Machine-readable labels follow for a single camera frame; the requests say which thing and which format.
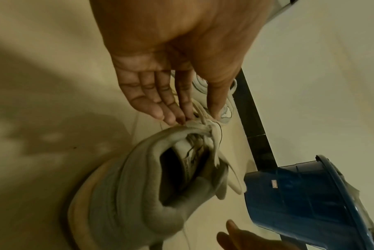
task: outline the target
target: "shoe tongue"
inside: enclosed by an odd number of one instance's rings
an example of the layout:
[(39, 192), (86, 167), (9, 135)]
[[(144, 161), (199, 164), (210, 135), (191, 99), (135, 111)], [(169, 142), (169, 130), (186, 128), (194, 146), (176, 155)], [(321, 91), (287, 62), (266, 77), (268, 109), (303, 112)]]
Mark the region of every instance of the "shoe tongue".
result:
[(185, 139), (177, 142), (172, 146), (181, 165), (182, 181), (179, 189), (185, 188), (194, 177), (199, 163), (208, 148), (204, 144), (202, 136), (188, 135)]

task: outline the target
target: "blue bucket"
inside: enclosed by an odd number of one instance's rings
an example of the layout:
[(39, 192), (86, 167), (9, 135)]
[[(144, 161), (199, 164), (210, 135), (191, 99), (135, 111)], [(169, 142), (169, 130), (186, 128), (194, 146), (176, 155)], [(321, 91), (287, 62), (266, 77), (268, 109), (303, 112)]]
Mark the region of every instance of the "blue bucket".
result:
[(244, 181), (256, 225), (327, 250), (374, 250), (373, 223), (367, 223), (360, 200), (324, 156), (248, 173)]

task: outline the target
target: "sticker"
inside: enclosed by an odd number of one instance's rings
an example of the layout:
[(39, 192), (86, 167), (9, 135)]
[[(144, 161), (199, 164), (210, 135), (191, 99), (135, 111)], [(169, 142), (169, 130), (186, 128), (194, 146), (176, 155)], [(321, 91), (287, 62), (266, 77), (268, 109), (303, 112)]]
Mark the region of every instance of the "sticker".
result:
[(277, 188), (277, 180), (272, 180), (272, 187)]

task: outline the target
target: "white wall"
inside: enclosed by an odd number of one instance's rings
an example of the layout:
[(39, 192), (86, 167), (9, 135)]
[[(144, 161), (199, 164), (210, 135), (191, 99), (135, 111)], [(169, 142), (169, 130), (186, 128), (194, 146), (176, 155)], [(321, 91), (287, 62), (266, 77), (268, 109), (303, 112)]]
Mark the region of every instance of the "white wall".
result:
[(374, 0), (300, 0), (243, 71), (278, 164), (324, 154), (374, 219)]

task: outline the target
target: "beige floor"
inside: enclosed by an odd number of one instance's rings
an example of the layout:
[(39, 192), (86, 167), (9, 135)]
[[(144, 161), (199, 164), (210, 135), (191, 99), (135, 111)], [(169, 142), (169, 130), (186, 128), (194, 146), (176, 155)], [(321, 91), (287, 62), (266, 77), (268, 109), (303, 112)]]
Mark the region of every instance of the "beige floor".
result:
[[(0, 250), (69, 249), (58, 214), (72, 187), (159, 130), (121, 94), (87, 1), (0, 0)], [(238, 116), (221, 149), (241, 171), (254, 168)], [(230, 191), (192, 216), (191, 244), (218, 249), (229, 218), (278, 238), (254, 227), (243, 196)]]

